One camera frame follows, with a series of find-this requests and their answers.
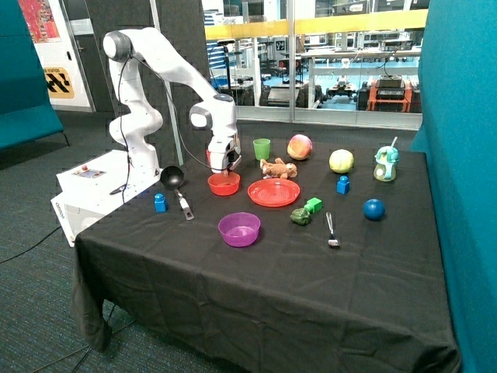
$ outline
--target green cup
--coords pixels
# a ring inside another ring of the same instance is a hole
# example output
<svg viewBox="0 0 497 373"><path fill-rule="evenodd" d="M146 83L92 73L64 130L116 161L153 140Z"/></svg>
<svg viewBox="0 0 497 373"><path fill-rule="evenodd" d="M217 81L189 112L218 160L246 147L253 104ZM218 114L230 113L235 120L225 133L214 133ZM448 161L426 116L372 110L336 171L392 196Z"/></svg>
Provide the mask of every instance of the green cup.
<svg viewBox="0 0 497 373"><path fill-rule="evenodd" d="M271 140L268 138L258 138L254 140L254 152L255 159L260 161L261 159L267 160L269 158L269 151L271 150Z"/></svg>

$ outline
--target glass wall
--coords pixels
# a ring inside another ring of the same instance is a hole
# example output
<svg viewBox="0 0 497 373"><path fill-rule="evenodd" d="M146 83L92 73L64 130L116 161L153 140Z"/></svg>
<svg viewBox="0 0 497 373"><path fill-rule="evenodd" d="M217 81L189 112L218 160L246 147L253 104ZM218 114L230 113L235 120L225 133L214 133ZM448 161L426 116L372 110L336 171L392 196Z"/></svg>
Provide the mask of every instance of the glass wall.
<svg viewBox="0 0 497 373"><path fill-rule="evenodd" d="M417 129L428 3L203 0L212 84L242 119Z"/></svg>

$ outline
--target blue ball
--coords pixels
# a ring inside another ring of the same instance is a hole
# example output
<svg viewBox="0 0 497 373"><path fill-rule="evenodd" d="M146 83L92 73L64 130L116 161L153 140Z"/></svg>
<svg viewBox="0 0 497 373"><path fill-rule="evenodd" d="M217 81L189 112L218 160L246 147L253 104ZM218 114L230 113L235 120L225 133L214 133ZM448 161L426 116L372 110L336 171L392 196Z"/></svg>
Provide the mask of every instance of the blue ball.
<svg viewBox="0 0 497 373"><path fill-rule="evenodd" d="M378 221L385 213L385 205L376 198L367 200L363 207L364 216L372 221Z"/></svg>

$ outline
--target colorful ball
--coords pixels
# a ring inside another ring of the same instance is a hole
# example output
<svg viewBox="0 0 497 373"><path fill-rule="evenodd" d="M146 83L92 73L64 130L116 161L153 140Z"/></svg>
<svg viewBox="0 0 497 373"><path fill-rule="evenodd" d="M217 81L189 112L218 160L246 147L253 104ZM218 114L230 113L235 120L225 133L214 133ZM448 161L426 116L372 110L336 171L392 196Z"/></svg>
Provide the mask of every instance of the colorful ball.
<svg viewBox="0 0 497 373"><path fill-rule="evenodd" d="M380 200L373 198L367 200L363 207L364 216L372 221L380 220L385 213L385 205Z"/></svg>
<svg viewBox="0 0 497 373"><path fill-rule="evenodd" d="M335 150L329 157L329 167L336 173L347 173L353 166L354 156L348 150Z"/></svg>
<svg viewBox="0 0 497 373"><path fill-rule="evenodd" d="M312 141L307 136L296 134L288 143L288 155L297 161L306 159L312 152Z"/></svg>

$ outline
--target orange machine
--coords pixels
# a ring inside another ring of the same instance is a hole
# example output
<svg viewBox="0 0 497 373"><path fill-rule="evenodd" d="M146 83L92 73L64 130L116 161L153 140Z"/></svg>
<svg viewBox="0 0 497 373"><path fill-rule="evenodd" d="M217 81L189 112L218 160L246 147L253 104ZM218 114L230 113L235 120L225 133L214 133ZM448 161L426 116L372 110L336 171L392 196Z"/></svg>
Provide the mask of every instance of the orange machine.
<svg viewBox="0 0 497 373"><path fill-rule="evenodd" d="M400 76L383 76L373 80L369 89L367 110L409 113L412 102L412 85Z"/></svg>

